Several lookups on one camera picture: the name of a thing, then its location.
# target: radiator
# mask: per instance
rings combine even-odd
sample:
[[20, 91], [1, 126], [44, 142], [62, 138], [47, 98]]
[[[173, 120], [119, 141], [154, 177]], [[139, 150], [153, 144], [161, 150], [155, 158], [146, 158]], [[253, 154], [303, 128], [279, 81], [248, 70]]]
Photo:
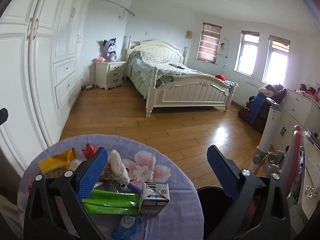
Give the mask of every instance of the radiator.
[[240, 101], [239, 103], [242, 106], [245, 106], [246, 102], [248, 102], [249, 97], [256, 96], [257, 94], [258, 94], [258, 88], [246, 82], [245, 87], [242, 89], [242, 93], [239, 98], [239, 101]]

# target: window blind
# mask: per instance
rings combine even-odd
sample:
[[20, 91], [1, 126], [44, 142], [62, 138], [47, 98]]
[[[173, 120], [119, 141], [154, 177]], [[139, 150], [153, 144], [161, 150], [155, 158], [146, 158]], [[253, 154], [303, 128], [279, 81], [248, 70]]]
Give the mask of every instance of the window blind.
[[289, 40], [286, 40], [286, 39], [283, 39], [283, 38], [280, 38], [280, 37], [277, 37], [277, 36], [273, 36], [273, 35], [269, 36], [269, 40], [279, 42], [279, 43], [281, 43], [283, 45], [286, 45], [286, 46], [290, 45], [290, 41]]
[[221, 29], [221, 26], [203, 23], [197, 59], [216, 62]]
[[241, 33], [243, 34], [243, 35], [246, 35], [246, 34], [248, 34], [248, 35], [252, 35], [252, 36], [260, 36], [260, 33], [256, 33], [256, 32], [250, 32], [250, 31], [241, 31]]

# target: brown leather armchair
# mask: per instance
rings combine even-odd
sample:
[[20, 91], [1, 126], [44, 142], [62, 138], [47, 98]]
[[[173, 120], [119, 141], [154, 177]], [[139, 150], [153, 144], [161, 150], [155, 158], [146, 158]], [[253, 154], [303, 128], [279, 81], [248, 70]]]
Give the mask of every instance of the brown leather armchair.
[[[287, 95], [287, 89], [284, 88], [281, 90], [279, 95], [275, 96], [272, 99], [279, 104], [285, 98], [286, 95]], [[251, 115], [252, 103], [253, 103], [253, 99], [249, 100], [249, 102], [246, 103], [247, 108], [243, 108], [238, 112], [238, 116], [248, 124], [251, 123], [251, 119], [252, 119], [252, 115]], [[264, 101], [259, 110], [256, 120], [251, 125], [253, 128], [255, 128], [255, 130], [257, 130], [260, 133], [263, 133], [264, 131], [264, 127], [266, 125], [267, 117], [269, 114], [269, 108], [270, 108], [270, 104], [267, 101]]]

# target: nightstand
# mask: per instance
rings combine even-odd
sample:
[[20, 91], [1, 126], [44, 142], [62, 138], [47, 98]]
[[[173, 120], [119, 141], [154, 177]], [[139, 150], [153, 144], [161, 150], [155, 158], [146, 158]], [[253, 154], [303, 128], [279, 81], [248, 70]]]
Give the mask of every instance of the nightstand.
[[96, 62], [96, 86], [108, 90], [122, 85], [125, 61]]

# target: white bed frame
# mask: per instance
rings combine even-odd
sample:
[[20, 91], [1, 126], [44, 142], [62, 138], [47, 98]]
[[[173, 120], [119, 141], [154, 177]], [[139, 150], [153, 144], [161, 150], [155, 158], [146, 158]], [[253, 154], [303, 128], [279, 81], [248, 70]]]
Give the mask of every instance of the white bed frame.
[[[182, 55], [179, 48], [165, 41], [141, 41], [140, 45], [131, 49], [130, 36], [125, 74], [131, 79], [132, 73], [127, 71], [127, 64], [133, 51], [147, 51], [164, 59], [185, 64], [187, 50], [188, 48]], [[225, 83], [213, 76], [176, 75], [173, 82], [156, 88], [157, 71], [158, 69], [154, 67], [147, 96], [147, 117], [150, 117], [154, 107], [225, 106], [225, 111], [227, 111], [231, 104], [235, 88], [228, 89]]]

